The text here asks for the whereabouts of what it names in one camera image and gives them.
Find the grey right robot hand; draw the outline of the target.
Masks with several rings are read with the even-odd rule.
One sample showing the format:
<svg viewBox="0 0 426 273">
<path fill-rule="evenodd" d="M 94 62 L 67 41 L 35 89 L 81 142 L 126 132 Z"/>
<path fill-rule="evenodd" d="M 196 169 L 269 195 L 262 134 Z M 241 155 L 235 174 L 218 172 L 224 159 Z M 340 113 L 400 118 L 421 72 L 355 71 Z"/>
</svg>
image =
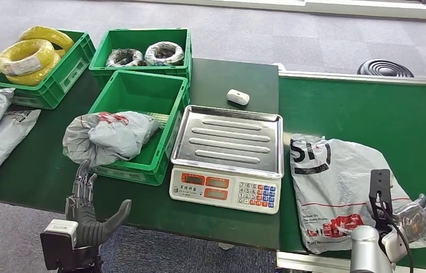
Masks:
<svg viewBox="0 0 426 273">
<path fill-rule="evenodd" d="M 401 206 L 393 212 L 394 222 L 402 227 L 409 243 L 426 241 L 426 196 L 420 193 L 418 198 Z"/>
</svg>

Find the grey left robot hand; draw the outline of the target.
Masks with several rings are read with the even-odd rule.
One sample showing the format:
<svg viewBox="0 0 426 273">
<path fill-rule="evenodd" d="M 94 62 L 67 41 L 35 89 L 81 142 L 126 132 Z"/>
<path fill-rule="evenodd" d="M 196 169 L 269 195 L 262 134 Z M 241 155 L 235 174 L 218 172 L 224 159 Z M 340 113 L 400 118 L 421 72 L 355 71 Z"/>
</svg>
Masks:
<svg viewBox="0 0 426 273">
<path fill-rule="evenodd" d="M 99 246 L 107 242 L 130 215 L 133 204 L 131 199 L 123 200 L 114 215 L 104 222 L 99 222 L 93 204 L 93 188 L 97 175 L 90 175 L 89 172 L 90 160 L 87 159 L 79 165 L 72 194 L 66 198 L 66 219 L 78 223 L 77 247 Z"/>
</svg>

